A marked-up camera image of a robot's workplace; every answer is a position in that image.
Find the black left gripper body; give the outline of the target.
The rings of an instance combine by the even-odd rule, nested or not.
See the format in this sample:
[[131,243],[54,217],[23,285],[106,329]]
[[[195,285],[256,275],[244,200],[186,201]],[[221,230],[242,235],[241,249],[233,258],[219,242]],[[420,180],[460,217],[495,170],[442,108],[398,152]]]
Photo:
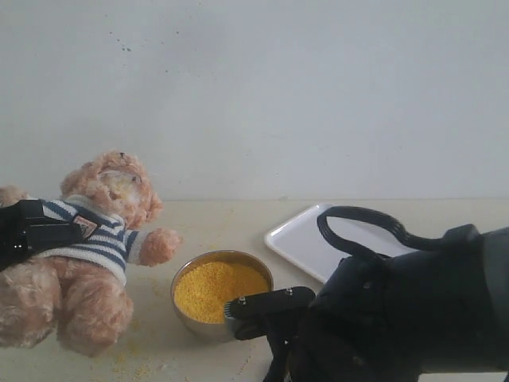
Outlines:
[[42,250],[38,223],[44,217],[39,200],[1,207],[1,270],[24,263]]

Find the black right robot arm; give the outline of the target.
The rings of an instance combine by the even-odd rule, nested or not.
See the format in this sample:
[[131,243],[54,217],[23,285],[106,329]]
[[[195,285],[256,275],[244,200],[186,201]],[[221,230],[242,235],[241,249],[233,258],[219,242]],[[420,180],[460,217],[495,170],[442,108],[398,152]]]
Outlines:
[[473,226],[445,246],[342,259],[302,318],[289,381],[415,381],[508,370],[508,231]]

